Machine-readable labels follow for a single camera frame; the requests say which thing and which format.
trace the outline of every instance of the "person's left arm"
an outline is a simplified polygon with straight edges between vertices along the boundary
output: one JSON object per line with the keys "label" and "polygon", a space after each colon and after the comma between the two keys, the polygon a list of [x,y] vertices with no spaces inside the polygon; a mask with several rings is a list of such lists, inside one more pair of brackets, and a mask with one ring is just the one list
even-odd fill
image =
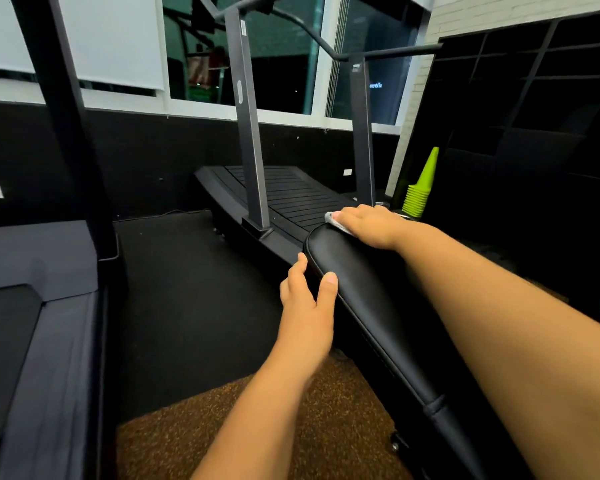
{"label": "person's left arm", "polygon": [[298,254],[280,284],[284,310],[278,339],[191,480],[287,478],[298,407],[331,348],[338,293],[336,275],[327,273],[314,301],[304,279],[306,264],[304,254]]}

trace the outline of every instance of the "hand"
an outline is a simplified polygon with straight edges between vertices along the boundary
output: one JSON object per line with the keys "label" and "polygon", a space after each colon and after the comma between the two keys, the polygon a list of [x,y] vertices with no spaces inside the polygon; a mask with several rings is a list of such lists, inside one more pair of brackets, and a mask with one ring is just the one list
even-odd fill
{"label": "hand", "polygon": [[349,229],[360,241],[378,249],[397,250],[400,235],[409,223],[382,205],[345,207],[333,218]]}
{"label": "hand", "polygon": [[278,339],[271,357],[291,368],[307,383],[329,354],[333,341],[333,309],[338,295],[338,278],[326,273],[320,282],[318,300],[314,301],[306,284],[306,256],[298,261],[280,283],[280,300],[284,306]]}

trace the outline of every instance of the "white window shade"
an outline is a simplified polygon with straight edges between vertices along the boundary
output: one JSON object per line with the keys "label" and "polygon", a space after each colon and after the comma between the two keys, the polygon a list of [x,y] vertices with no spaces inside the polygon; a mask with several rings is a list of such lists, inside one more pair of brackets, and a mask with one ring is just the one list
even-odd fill
{"label": "white window shade", "polygon": [[[164,89],[155,0],[59,0],[78,78]],[[33,73],[11,0],[0,0],[0,69]]]}

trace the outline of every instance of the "speckled rubber flooring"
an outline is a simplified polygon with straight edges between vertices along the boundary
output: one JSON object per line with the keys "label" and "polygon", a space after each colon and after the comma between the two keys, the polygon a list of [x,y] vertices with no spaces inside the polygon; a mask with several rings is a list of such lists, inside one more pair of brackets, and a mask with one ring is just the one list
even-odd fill
{"label": "speckled rubber flooring", "polygon": [[[120,480],[190,478],[248,383],[240,379],[120,425]],[[410,479],[393,423],[350,360],[323,366],[300,407],[289,478]]]}

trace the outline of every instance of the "treadmill belt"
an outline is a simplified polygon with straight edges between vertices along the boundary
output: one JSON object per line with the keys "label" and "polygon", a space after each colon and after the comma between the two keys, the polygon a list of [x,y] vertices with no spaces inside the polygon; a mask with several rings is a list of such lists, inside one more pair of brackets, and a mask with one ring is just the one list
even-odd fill
{"label": "treadmill belt", "polygon": [[0,437],[41,306],[30,286],[0,289]]}
{"label": "treadmill belt", "polygon": [[[244,185],[241,166],[226,168]],[[292,168],[266,166],[264,176],[269,207],[307,232],[324,223],[326,212],[339,210],[349,203],[335,192],[310,185]]]}

